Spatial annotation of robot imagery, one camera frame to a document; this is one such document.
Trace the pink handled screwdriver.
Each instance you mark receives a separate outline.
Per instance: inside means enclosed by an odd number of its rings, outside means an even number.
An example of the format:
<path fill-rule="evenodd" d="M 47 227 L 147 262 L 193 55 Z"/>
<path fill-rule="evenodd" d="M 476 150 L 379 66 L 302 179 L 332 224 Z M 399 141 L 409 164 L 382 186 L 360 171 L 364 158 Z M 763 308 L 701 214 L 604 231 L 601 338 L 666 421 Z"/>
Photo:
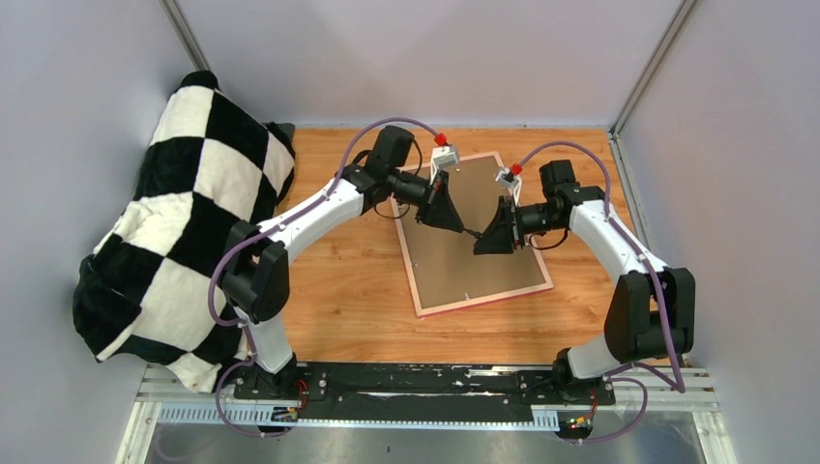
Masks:
<path fill-rule="evenodd" d="M 463 229 L 463 232 L 464 232 L 464 233 L 467 233 L 468 235 L 470 235 L 471 237 L 473 237 L 473 238 L 474 238 L 474 239 L 476 239 L 476 240 L 479 240 L 479 239 L 481 239 L 481 238 L 483 237 L 483 233 L 482 233 L 482 232 L 480 232 L 480 231 L 477 231 L 477 230 L 473 230 L 473 229 L 469 229 L 469 228 L 464 228 L 464 229 Z"/>

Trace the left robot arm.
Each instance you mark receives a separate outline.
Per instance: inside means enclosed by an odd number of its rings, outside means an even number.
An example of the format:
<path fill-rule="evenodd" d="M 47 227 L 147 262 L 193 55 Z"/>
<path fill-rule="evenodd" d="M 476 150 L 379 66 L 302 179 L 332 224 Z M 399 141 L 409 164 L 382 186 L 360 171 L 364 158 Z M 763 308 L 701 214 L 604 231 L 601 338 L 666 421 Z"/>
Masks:
<path fill-rule="evenodd" d="M 298 387 L 297 359 L 282 316 L 290 297 L 290 267 L 327 233 L 389 198 L 416 208 L 421 224 L 464 232 L 447 171 L 459 156 L 443 133 L 433 136 L 436 146 L 426 177 L 402 168 L 416 144 L 414 135 L 386 126 L 370 150 L 346 153 L 335 177 L 309 199 L 263 223 L 240 221 L 232 227 L 216 277 L 249 343 L 251 377 L 244 386 L 273 399 L 284 399 Z"/>

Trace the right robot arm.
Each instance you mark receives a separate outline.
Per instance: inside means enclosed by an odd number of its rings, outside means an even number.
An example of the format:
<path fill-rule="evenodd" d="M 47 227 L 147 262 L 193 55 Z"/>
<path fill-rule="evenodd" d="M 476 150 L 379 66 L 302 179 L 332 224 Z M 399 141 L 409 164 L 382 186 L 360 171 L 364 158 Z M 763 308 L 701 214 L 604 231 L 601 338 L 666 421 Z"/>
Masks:
<path fill-rule="evenodd" d="M 562 229 L 592 250 L 614 284 L 603 333 L 557 355 L 551 379 L 556 397 L 576 403 L 605 374 L 648 359 L 668 358 L 671 383 L 679 386 L 680 358 L 694 344 L 691 271 L 670 267 L 643 246 L 620 220 L 605 189 L 581 186 L 568 160 L 540 168 L 542 203 L 519 205 L 520 171 L 514 165 L 496 173 L 496 182 L 510 194 L 499 197 L 474 254 L 511 254 L 536 235 Z"/>

